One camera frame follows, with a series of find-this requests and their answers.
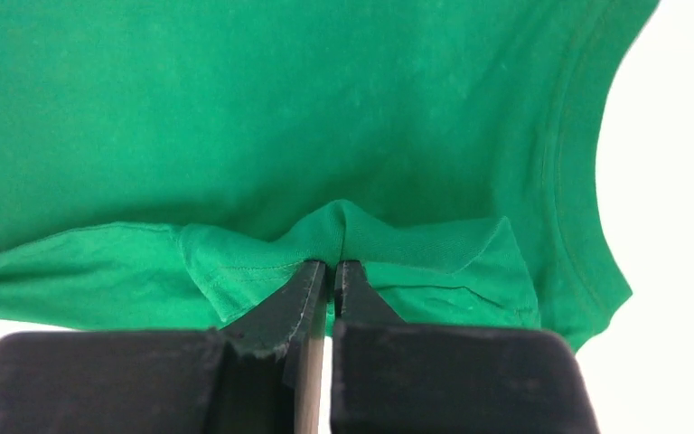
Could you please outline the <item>green t shirt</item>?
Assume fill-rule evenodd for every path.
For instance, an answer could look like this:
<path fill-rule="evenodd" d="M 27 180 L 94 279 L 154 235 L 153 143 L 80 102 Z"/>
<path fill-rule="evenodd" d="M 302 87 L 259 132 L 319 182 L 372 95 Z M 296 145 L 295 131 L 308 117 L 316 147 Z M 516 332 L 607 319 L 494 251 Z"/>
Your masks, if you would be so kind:
<path fill-rule="evenodd" d="M 409 322 L 574 349 L 632 291 L 597 211 L 653 1 L 0 1 L 0 319 L 223 327 L 307 259 Z"/>

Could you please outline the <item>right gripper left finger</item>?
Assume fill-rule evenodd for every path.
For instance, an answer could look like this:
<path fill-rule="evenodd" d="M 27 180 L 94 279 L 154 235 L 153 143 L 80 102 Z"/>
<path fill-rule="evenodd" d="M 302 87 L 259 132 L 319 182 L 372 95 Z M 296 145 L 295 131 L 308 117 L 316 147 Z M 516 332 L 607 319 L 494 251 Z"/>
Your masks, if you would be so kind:
<path fill-rule="evenodd" d="M 222 329 L 0 339 L 0 433 L 314 433 L 327 267 Z"/>

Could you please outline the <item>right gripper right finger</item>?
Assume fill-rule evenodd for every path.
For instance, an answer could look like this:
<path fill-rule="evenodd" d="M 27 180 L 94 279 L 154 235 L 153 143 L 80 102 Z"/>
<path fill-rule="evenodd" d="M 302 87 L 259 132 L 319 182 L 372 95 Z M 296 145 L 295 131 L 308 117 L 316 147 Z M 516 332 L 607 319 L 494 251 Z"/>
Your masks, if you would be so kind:
<path fill-rule="evenodd" d="M 406 322 L 355 260 L 339 263 L 334 290 L 332 432 L 598 432 L 560 336 Z"/>

